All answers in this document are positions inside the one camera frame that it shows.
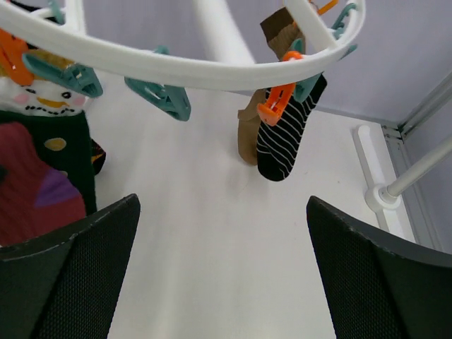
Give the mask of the white round clip hanger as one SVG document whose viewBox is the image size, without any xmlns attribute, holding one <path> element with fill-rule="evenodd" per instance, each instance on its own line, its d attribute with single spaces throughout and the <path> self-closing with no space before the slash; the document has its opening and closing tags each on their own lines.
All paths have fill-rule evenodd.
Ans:
<svg viewBox="0 0 452 339">
<path fill-rule="evenodd" d="M 1 28 L 59 56 L 118 75 L 179 87 L 207 90 L 251 90 L 294 83 L 325 71 L 343 58 L 366 17 L 365 1 L 348 1 L 349 21 L 336 38 L 308 1 L 287 1 L 286 7 L 311 42 L 315 54 L 301 60 L 257 64 L 235 24 L 226 1 L 195 1 L 208 53 L 204 61 L 167 56 L 89 36 L 82 1 L 67 1 L 66 24 L 44 19 L 1 2 Z"/>
</svg>

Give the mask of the black white striped sock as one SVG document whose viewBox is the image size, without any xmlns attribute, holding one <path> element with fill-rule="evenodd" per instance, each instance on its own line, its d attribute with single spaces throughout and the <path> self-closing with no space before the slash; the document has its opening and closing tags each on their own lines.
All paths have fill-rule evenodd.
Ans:
<svg viewBox="0 0 452 339">
<path fill-rule="evenodd" d="M 290 98 L 275 126 L 260 123 L 256 152 L 258 171 L 263 177 L 273 182 L 280 182 L 290 175 L 308 117 L 316 108 L 326 87 L 327 80 L 320 75 L 303 101 Z"/>
</svg>

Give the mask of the white metal clothes rack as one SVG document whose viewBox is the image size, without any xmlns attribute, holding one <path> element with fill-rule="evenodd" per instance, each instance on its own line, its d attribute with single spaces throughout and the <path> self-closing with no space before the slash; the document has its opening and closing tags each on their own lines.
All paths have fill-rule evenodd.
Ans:
<svg viewBox="0 0 452 339">
<path fill-rule="evenodd" d="M 375 213 L 378 226 L 397 237 L 441 251 L 438 236 L 429 224 L 421 202 L 414 204 L 417 211 L 406 208 L 403 193 L 414 189 L 424 175 L 451 155 L 451 137 L 444 139 L 404 173 L 389 181 L 379 156 L 377 138 L 370 127 L 360 125 L 353 130 L 352 136 L 367 183 L 364 199 Z"/>
</svg>

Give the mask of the tan ribbed sock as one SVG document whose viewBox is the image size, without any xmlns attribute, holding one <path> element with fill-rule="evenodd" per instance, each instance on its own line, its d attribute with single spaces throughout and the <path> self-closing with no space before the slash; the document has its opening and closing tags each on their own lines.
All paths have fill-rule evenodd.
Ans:
<svg viewBox="0 0 452 339">
<path fill-rule="evenodd" d="M 261 29 L 267 45 L 281 60 L 291 44 L 298 38 L 304 40 L 302 31 L 294 24 L 294 19 L 286 7 L 282 7 L 261 22 Z M 261 120 L 257 104 L 264 103 L 266 90 L 258 89 L 251 96 L 248 105 L 238 111 L 237 147 L 240 157 L 251 166 L 257 165 L 257 136 Z"/>
</svg>

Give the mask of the dark green dotted sock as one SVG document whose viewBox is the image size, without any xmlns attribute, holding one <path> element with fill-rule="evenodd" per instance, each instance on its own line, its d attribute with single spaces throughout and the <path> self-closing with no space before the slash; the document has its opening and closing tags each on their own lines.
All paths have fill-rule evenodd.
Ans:
<svg viewBox="0 0 452 339">
<path fill-rule="evenodd" d="M 30 134 L 37 154 L 80 191 L 87 214 L 97 210 L 92 139 L 85 115 L 87 97 L 44 76 L 29 74 L 21 85 L 10 77 L 16 68 L 1 51 L 1 122 L 19 122 Z"/>
</svg>

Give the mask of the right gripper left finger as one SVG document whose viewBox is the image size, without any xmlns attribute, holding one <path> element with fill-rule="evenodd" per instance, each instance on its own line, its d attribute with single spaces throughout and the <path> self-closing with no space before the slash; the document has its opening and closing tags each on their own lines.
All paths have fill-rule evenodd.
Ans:
<svg viewBox="0 0 452 339">
<path fill-rule="evenodd" d="M 1 248 L 1 337 L 106 338 L 139 217 L 140 201 L 130 194 Z"/>
</svg>

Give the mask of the teal plastic clip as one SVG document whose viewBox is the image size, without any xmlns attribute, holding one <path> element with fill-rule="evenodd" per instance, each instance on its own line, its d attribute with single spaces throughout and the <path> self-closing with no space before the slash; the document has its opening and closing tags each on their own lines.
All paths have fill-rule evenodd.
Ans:
<svg viewBox="0 0 452 339">
<path fill-rule="evenodd" d="M 178 121 L 188 121 L 191 103 L 183 87 L 124 78 L 126 86 L 158 109 Z"/>
</svg>

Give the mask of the maroon purple sock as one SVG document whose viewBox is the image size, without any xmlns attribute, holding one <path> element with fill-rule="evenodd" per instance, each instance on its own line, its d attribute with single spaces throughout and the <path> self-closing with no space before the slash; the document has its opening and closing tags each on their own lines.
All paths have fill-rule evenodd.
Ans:
<svg viewBox="0 0 452 339">
<path fill-rule="evenodd" d="M 86 216 L 81 193 L 37 155 L 28 130 L 1 125 L 1 245 L 10 246 Z"/>
</svg>

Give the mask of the orange plastic clip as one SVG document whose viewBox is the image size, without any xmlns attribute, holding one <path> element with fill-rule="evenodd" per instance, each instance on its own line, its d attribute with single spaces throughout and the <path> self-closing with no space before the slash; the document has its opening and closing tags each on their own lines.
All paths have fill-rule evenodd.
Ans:
<svg viewBox="0 0 452 339">
<path fill-rule="evenodd" d="M 278 85 L 270 89 L 270 94 L 263 104 L 257 105 L 257 113 L 265 124 L 275 126 L 295 91 L 296 83 Z"/>
</svg>

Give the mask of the black argyle sock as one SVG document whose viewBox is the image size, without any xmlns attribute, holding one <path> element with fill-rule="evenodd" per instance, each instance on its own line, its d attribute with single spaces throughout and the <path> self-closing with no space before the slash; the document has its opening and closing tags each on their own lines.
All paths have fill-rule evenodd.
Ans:
<svg viewBox="0 0 452 339">
<path fill-rule="evenodd" d="M 107 154 L 104 149 L 93 139 L 91 140 L 91 163 L 95 175 L 99 174 L 105 163 Z"/>
</svg>

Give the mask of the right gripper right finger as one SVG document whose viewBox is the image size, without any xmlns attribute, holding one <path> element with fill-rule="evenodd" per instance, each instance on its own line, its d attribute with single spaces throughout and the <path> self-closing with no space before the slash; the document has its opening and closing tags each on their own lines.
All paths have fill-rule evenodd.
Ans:
<svg viewBox="0 0 452 339">
<path fill-rule="evenodd" d="M 337 338 L 451 337 L 451 255 L 315 196 L 307 223 Z"/>
</svg>

